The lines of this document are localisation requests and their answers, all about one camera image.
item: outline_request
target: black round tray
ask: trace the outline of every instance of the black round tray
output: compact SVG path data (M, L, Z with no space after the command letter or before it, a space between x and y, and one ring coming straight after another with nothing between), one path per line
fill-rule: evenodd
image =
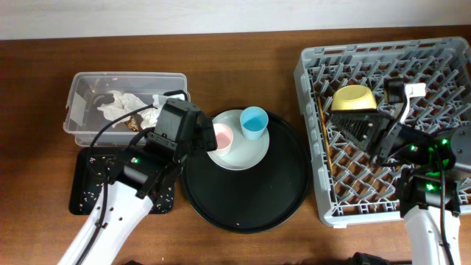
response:
M187 160L183 189L196 212L217 227L265 231L291 217L305 199L312 178L306 146L288 123L268 115L270 145L256 166L223 169L206 153Z

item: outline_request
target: dish rack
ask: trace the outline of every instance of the dish rack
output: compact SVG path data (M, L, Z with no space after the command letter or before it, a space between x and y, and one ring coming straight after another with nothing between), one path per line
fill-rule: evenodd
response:
M302 51L294 79L308 130L319 217L325 225L346 227L400 220L394 185L402 168L368 166L367 154L328 121L335 91L346 85L368 86L378 109L393 114L394 107L384 101L384 80L403 77L405 82L425 82L427 96L411 100L405 123L431 133L470 125L470 74L471 49L463 38L326 46ZM327 120L328 146L322 133L321 111ZM471 178L461 181L459 199L461 212L471 212Z

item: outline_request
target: table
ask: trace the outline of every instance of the table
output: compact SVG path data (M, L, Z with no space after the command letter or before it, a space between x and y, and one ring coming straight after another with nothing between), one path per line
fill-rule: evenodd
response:
M337 29L0 42L0 264L55 264L87 219L68 211L77 153L63 131L65 104L80 71L180 72L192 102L213 115L257 105L288 121L307 143L293 71L304 48L444 36L471 26ZM306 264L367 252L410 260L403 222L326 227L314 191L283 225L239 235L199 217L177 184L174 211L148 216L116 264ZM471 216L461 217L461 260L471 263Z

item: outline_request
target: crumpled paper towel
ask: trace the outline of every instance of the crumpled paper towel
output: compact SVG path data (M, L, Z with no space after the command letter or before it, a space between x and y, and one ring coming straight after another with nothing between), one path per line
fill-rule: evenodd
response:
M119 91L111 91L115 101L111 104L103 104L101 107L97 107L98 110L103 112L103 116L108 121L114 121L115 119L123 116L126 113L129 113L138 108L145 107L146 104L142 102L137 96L131 93L121 93ZM146 129L149 127L154 127L157 124L157 119L162 110L162 106L165 104L168 98L178 98L185 99L183 95L174 95L174 96L162 96L162 95L153 95L154 106L155 108L149 108L138 112L141 115L143 121L141 122L141 128ZM115 127L120 122L129 121L130 117L124 118L121 121L113 124Z

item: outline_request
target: white plate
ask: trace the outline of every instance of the white plate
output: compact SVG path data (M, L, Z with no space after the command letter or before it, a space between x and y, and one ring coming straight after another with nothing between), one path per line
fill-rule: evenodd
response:
M244 137L241 129L241 113L242 110L228 110L213 119L214 124L222 123L229 126L234 134L233 145L227 155L219 157L208 152L214 163L229 170L245 170L255 166L265 157L270 144L268 130L265 130L263 135L255 141Z

